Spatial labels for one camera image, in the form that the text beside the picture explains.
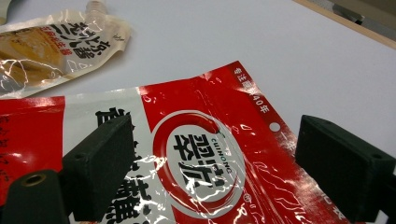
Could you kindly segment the dark metal stand foot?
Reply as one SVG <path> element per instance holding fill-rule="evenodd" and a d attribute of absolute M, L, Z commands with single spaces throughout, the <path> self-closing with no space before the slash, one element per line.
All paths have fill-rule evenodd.
<path fill-rule="evenodd" d="M 340 5 L 337 5 L 337 4 L 333 4 L 332 11 L 335 14 L 337 14 L 349 21 L 353 21 L 353 22 L 357 23 L 358 25 L 362 25 L 362 23 L 365 19 L 365 17 L 362 16 L 361 14 L 356 13 L 352 10 L 349 10 L 349 9 L 342 7 Z"/>

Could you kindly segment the red seasoning packet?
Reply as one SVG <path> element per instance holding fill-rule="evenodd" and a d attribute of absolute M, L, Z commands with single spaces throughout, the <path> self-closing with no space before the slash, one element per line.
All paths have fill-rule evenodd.
<path fill-rule="evenodd" d="M 134 126 L 100 221 L 66 211 L 63 157 L 108 120 Z M 0 224 L 349 224 L 295 162 L 294 134 L 241 63 L 131 89 L 0 101 Z"/>

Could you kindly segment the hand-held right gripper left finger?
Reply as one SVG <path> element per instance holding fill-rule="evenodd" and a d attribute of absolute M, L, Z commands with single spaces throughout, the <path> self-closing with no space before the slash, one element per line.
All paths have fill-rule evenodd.
<path fill-rule="evenodd" d="M 129 115 L 106 121 L 63 157 L 66 211 L 76 221 L 100 221 L 130 171 L 134 126 Z"/>

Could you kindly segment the beige spout pouch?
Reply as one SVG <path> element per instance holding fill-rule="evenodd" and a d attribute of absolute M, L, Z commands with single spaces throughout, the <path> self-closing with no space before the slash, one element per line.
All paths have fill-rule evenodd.
<path fill-rule="evenodd" d="M 0 99 L 24 98 L 83 76 L 125 50 L 130 25 L 106 12 L 104 0 L 84 11 L 0 27 Z"/>

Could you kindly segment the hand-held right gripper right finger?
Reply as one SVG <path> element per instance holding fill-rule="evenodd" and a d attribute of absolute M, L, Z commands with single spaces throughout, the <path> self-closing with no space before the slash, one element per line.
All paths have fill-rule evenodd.
<path fill-rule="evenodd" d="M 301 118 L 295 160 L 352 222 L 396 223 L 396 158 L 326 120 Z"/>

